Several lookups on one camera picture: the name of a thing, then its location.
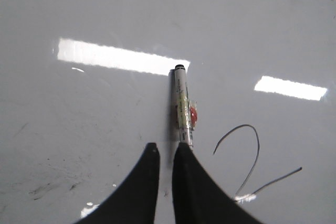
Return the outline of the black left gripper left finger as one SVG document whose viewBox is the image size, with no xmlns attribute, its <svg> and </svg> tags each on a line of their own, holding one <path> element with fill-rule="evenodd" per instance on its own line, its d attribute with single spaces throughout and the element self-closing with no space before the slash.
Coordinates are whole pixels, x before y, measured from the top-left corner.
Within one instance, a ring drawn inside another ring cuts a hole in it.
<svg viewBox="0 0 336 224">
<path fill-rule="evenodd" d="M 159 150 L 155 143 L 147 143 L 121 185 L 77 223 L 154 223 L 159 178 Z"/>
</svg>

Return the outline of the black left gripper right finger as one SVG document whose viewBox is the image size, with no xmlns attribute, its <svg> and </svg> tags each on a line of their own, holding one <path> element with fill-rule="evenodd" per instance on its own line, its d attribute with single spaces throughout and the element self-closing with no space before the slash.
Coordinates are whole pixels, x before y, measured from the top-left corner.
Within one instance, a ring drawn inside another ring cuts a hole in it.
<svg viewBox="0 0 336 224">
<path fill-rule="evenodd" d="M 175 152 L 172 193 L 176 223 L 260 223 L 218 187 L 186 143 Z"/>
</svg>

